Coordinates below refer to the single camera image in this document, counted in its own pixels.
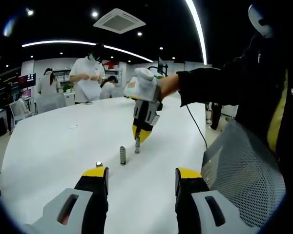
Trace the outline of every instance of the air conditioner vent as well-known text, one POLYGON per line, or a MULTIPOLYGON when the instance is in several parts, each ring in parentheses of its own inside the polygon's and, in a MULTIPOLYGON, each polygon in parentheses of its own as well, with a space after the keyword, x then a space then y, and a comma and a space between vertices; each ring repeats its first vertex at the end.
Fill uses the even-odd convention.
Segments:
POLYGON ((146 23, 133 15, 121 10, 114 9, 102 16, 93 26, 123 34, 132 29, 144 26, 146 23))

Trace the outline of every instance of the floor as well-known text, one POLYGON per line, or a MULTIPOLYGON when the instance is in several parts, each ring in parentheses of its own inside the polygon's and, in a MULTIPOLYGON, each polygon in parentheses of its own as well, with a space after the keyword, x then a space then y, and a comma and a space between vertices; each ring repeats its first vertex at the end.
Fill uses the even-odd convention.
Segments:
MULTIPOLYGON (((225 116, 221 116, 219 120, 219 125, 216 131, 208 128, 209 126, 208 124, 206 125, 205 139, 208 146, 210 146, 213 143, 213 141, 217 138, 220 132, 224 129, 226 124, 227 124, 227 121, 225 119, 225 116)), ((5 149, 8 145, 9 139, 10 139, 10 135, 8 133, 0 137, 0 171, 2 168, 2 162, 3 162, 5 149)))

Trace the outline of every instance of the metal cylinder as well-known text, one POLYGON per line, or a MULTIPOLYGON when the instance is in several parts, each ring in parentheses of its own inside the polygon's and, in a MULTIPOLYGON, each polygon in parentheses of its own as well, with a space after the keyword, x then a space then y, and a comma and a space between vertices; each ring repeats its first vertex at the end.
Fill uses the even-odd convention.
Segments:
POLYGON ((136 150, 135 150, 135 153, 136 154, 140 153, 140 137, 139 136, 136 137, 136 150))
POLYGON ((121 164, 126 164, 126 148, 124 146, 121 146, 119 149, 120 158, 121 158, 121 164))
POLYGON ((96 167, 103 167, 103 163, 101 163, 100 161, 96 162, 96 167))

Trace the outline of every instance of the mesh chair back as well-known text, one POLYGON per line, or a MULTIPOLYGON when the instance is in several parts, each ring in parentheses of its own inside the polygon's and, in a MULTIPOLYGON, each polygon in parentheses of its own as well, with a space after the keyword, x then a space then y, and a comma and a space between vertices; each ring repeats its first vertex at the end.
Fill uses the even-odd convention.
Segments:
POLYGON ((285 184, 268 148, 235 120, 204 153, 202 177, 240 211, 250 227, 262 227, 285 196, 285 184))
POLYGON ((25 113, 21 107, 20 101, 15 101, 10 104, 10 108, 12 110, 12 114, 14 117, 16 116, 24 116, 25 113))
POLYGON ((66 106, 63 93, 58 93, 51 96, 40 96, 36 100, 38 114, 52 111, 66 106))
POLYGON ((117 88, 112 89, 112 91, 111 91, 112 98, 120 98, 120 97, 125 96, 124 90, 125 90, 124 87, 117 87, 117 88))

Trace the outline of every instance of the person's arm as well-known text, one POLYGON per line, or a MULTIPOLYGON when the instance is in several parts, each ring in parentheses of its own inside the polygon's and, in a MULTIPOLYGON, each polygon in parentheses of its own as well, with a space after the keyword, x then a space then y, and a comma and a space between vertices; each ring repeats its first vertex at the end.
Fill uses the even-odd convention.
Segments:
POLYGON ((56 89, 57 89, 57 93, 59 92, 59 89, 61 87, 61 84, 60 84, 60 81, 58 78, 55 78, 56 79, 56 89))
POLYGON ((69 82, 75 83, 78 82, 82 79, 89 79, 89 76, 87 74, 77 74, 75 76, 72 76, 71 74, 69 75, 69 82))
POLYGON ((25 114, 29 113, 29 110, 26 108, 25 106, 25 102, 23 100, 19 100, 20 104, 21 104, 21 108, 23 109, 25 114))
POLYGON ((112 98, 112 91, 115 89, 115 84, 108 89, 108 98, 112 98))
POLYGON ((90 79, 93 80, 93 81, 97 81, 97 82, 101 83, 102 79, 104 79, 104 78, 105 78, 105 70, 104 70, 103 65, 100 63, 100 65, 99 65, 99 75, 92 76, 90 79))
POLYGON ((37 92, 41 94, 41 79, 38 81, 37 92))
POLYGON ((166 96, 180 90, 181 105, 193 102, 215 102, 222 105, 238 105, 247 95, 249 74, 246 66, 252 67, 257 62, 257 51, 251 47, 222 69, 198 68, 189 72, 163 78, 160 81, 160 101, 166 96))
POLYGON ((89 79, 89 76, 87 74, 83 74, 83 73, 78 74, 78 69, 77 69, 78 63, 79 63, 79 60, 76 60, 72 70, 69 73, 69 82, 75 83, 82 79, 89 79))

